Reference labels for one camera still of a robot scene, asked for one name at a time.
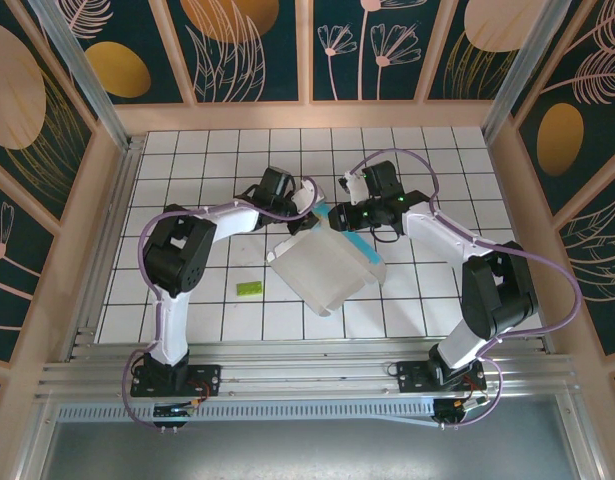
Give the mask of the white and blue paper box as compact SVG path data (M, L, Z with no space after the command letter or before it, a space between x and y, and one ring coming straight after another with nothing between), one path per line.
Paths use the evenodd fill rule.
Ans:
M315 209L318 223L267 253L272 270L318 316L327 317L367 285L381 285L387 267L359 234L329 225L331 208Z

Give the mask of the grey metal sheet panel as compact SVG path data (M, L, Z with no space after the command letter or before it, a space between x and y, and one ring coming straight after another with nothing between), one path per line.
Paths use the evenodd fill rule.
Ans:
M281 419L215 402L176 433L117 402L43 402L17 480L609 480L567 394L504 399L459 428L384 418Z

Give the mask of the aluminium mounting rail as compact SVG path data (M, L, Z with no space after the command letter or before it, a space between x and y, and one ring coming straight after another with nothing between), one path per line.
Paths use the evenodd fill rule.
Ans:
M244 341L194 344L193 364L221 366L222 400L377 398L396 395L398 361L424 360L433 340L423 338ZM46 364L36 399L114 401L133 346L78 344L69 361ZM551 354L539 339L512 339L489 352L490 387L506 396L577 392L570 356Z

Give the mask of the aluminium side rail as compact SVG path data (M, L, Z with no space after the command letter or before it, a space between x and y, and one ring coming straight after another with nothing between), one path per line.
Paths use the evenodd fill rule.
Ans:
M145 140L145 135L131 137L112 175L111 187L104 197L102 217L94 231L93 245L62 346L60 362L70 361L77 337L82 332L88 334L89 343L93 343Z

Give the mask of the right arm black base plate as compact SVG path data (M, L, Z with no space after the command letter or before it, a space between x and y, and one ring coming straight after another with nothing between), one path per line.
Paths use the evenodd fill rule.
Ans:
M424 361L401 361L396 363L395 378L401 393L436 394L486 391L487 383L480 361L449 375L448 379L436 379Z

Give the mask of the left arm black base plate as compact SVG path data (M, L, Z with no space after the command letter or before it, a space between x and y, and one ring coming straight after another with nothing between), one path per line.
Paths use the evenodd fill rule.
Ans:
M217 396L221 382L219 365L138 366L133 374L130 396L173 398Z

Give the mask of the aluminium frame post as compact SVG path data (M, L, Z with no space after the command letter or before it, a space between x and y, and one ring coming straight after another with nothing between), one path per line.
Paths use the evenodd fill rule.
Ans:
M574 0L547 0L539 11L527 38L506 74L481 127L487 147L491 147L508 119L513 105L547 51L560 26L565 22Z
M85 52L68 27L54 0L29 0L37 18L45 27L49 38L71 69L75 80L96 111L106 131L123 152L130 149L132 136L121 122L107 92L97 78Z

